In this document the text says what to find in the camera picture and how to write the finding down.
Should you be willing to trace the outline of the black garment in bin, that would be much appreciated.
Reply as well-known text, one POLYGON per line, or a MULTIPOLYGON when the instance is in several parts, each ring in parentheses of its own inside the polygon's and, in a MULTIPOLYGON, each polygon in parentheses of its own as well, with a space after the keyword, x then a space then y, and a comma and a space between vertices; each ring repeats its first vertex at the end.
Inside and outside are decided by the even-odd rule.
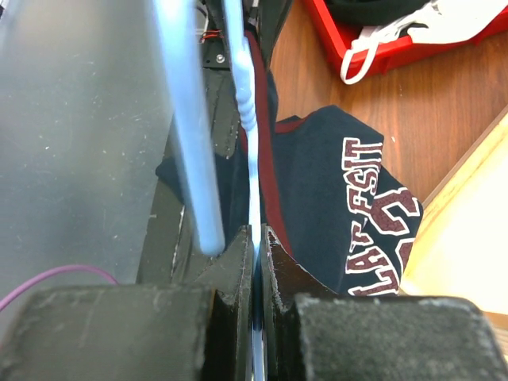
POLYGON ((387 25, 421 9, 426 0, 331 0, 325 5, 335 21, 356 26, 387 25))

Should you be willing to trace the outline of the red plastic bin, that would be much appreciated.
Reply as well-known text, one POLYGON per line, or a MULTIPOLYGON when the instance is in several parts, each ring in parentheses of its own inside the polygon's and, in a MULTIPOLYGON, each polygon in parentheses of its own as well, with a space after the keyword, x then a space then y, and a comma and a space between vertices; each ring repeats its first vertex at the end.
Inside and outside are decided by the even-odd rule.
POLYGON ((413 38, 401 29, 381 36, 379 27, 355 27, 334 21, 323 1, 307 1, 307 9, 331 64, 346 84, 384 74, 397 67, 447 52, 465 44, 478 44, 486 37, 507 30, 507 9, 467 40, 443 43, 413 38))

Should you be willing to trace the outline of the navy tank top red trim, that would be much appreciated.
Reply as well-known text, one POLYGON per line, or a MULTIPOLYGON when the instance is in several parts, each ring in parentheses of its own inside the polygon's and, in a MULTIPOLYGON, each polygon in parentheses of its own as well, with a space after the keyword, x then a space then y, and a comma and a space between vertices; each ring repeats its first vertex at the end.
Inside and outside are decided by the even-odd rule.
POLYGON ((396 295, 423 217, 382 165, 383 135, 337 106, 276 117, 278 95, 257 37, 255 68, 261 221, 330 290, 396 295))

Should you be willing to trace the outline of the white garment in bin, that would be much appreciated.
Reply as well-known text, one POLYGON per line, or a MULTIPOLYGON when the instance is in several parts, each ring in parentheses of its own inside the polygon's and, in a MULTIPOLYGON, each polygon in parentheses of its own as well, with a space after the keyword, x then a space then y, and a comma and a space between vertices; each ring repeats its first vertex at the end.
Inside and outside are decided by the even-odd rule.
POLYGON ((370 69, 381 44, 396 41, 404 32, 416 44, 454 44, 478 35, 505 8, 507 0, 428 1, 421 9, 383 26, 364 27, 342 60, 340 77, 347 84, 358 83, 370 69), (357 74, 348 77, 353 56, 366 52, 357 74))

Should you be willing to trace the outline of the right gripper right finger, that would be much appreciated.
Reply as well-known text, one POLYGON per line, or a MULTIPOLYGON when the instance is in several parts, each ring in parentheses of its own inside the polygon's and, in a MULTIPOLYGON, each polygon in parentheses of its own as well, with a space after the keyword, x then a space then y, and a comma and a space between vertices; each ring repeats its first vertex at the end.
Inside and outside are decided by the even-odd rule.
POLYGON ((504 380, 483 313, 448 297, 341 297, 285 251, 261 243, 270 380, 504 380))

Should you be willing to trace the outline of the wooden hanger rack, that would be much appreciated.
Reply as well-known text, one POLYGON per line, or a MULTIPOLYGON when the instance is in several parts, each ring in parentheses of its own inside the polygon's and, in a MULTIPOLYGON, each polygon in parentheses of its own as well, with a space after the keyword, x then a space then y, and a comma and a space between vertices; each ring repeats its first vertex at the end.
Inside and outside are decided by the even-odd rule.
POLYGON ((402 290, 466 298, 483 311, 506 314, 505 110, 425 201, 402 290))

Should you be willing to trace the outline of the light blue wire hanger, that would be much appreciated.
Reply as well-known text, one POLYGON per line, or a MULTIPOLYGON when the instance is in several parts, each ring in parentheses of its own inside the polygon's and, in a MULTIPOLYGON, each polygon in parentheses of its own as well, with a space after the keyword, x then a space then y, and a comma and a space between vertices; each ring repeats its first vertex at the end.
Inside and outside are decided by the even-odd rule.
MULTIPOLYGON (((267 378, 264 366, 264 343, 261 315, 261 205, 259 175, 259 129, 255 106, 255 72, 248 39, 244 34, 242 4, 222 3, 230 67, 241 126, 248 141, 248 223, 253 244, 253 323, 252 365, 256 380, 267 378)), ((195 3, 193 1, 154 1, 155 39, 161 58, 161 75, 169 94, 175 124, 171 142, 179 153, 179 178, 184 200, 194 217, 194 231, 199 251, 218 256, 225 248, 217 177, 210 139, 210 121, 206 110, 202 70, 198 62, 195 3)))

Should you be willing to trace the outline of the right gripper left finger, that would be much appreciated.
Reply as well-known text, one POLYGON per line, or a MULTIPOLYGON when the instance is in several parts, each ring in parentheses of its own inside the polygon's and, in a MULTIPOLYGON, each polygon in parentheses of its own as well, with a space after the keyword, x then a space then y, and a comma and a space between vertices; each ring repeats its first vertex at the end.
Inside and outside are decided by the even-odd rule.
POLYGON ((251 231, 180 283, 56 287, 24 304, 4 380, 248 380, 251 231))

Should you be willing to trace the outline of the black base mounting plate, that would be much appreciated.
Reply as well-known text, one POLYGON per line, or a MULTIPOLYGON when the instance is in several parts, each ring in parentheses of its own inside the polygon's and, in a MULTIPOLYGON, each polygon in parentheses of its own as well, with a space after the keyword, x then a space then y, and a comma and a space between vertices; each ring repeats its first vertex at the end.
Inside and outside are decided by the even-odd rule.
POLYGON ((226 246, 228 203, 220 193, 222 156, 214 143, 247 137, 248 223, 260 227, 259 124, 261 87, 256 67, 267 64, 291 7, 288 1, 208 1, 206 17, 219 29, 225 69, 203 65, 192 1, 154 1, 152 53, 163 93, 171 101, 169 156, 157 168, 172 196, 158 194, 163 215, 148 227, 138 283, 167 282, 180 248, 181 222, 189 219, 193 246, 215 257, 226 246))

